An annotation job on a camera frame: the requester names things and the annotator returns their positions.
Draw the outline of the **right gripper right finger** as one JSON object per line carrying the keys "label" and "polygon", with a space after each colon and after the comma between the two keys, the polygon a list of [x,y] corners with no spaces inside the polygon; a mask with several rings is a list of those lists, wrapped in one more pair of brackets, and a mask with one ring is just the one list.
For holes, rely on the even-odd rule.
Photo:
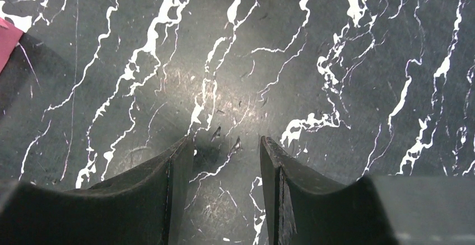
{"label": "right gripper right finger", "polygon": [[259,141],[270,244],[473,244],[474,179],[366,175],[345,185]]}

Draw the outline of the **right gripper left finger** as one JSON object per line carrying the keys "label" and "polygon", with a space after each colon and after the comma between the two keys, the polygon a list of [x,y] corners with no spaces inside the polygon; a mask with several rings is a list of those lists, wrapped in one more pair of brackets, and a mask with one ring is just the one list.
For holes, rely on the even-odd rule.
{"label": "right gripper left finger", "polygon": [[193,139],[183,137],[88,189],[2,180],[1,243],[178,244],[193,159]]}

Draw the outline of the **pink paper box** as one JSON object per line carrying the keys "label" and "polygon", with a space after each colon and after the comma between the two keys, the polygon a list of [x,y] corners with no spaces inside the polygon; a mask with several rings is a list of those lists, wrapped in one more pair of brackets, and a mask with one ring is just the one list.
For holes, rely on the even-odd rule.
{"label": "pink paper box", "polygon": [[24,32],[17,28],[14,24],[1,18],[1,64],[0,71],[2,72],[10,59],[10,56],[19,43]]}

